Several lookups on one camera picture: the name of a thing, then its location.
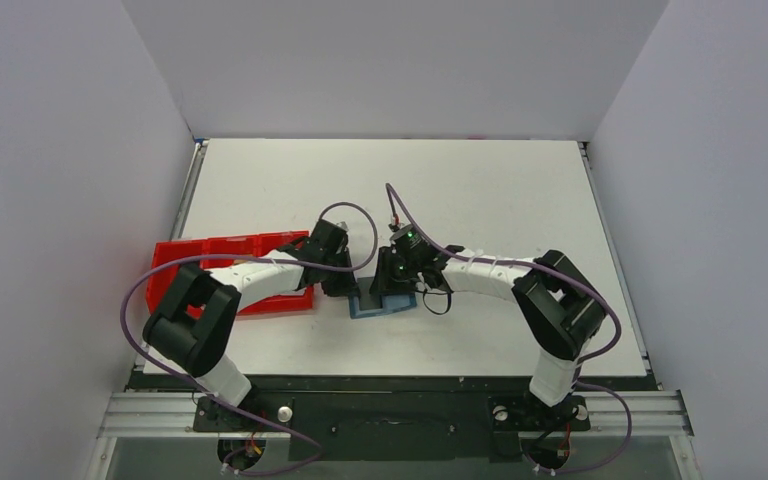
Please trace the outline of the blue leather card holder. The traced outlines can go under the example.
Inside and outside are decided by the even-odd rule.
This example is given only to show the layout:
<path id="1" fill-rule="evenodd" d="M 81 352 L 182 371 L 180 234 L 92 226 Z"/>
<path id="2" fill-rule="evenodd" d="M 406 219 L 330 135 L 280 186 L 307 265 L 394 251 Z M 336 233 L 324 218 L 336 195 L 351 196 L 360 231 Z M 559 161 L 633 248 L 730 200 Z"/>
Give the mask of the blue leather card holder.
<path id="1" fill-rule="evenodd" d="M 372 281 L 372 277 L 362 277 L 357 280 L 358 291 L 348 297 L 351 319 L 392 315 L 417 307 L 415 293 L 373 294 Z"/>

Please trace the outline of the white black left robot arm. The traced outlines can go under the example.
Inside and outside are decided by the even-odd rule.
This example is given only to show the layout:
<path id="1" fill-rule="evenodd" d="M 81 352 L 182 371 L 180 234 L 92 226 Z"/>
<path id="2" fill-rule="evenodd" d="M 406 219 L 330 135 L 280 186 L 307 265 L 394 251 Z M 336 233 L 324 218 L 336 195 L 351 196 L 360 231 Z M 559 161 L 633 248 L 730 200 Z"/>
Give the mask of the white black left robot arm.
<path id="1" fill-rule="evenodd" d="M 585 348 L 607 316 L 591 295 L 592 285 L 560 251 L 513 259 L 460 245 L 440 250 L 406 225 L 379 249 L 370 292 L 403 293 L 421 286 L 447 296 L 466 292 L 516 304 L 539 346 L 529 393 L 548 407 L 571 394 Z"/>

